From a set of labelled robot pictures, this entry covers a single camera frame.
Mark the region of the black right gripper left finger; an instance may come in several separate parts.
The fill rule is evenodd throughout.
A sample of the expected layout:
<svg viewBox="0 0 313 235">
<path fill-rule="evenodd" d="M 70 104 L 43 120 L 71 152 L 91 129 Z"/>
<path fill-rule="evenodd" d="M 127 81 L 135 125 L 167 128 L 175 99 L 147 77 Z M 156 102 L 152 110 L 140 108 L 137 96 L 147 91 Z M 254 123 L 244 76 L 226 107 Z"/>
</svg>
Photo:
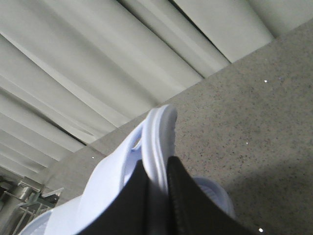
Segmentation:
<svg viewBox="0 0 313 235">
<path fill-rule="evenodd" d="M 144 169 L 137 161 L 127 184 L 96 219 L 79 232 L 81 235 L 155 235 L 157 233 L 155 192 Z"/>
</svg>

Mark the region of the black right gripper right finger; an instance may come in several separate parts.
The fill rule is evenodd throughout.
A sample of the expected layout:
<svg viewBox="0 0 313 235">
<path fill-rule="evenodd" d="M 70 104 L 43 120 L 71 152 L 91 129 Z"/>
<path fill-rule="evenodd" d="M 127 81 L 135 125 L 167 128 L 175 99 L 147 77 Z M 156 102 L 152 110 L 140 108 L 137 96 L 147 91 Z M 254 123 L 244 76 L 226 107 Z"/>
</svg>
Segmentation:
<svg viewBox="0 0 313 235">
<path fill-rule="evenodd" d="M 256 234 L 209 199 L 178 157 L 168 159 L 167 179 L 178 235 Z"/>
</svg>

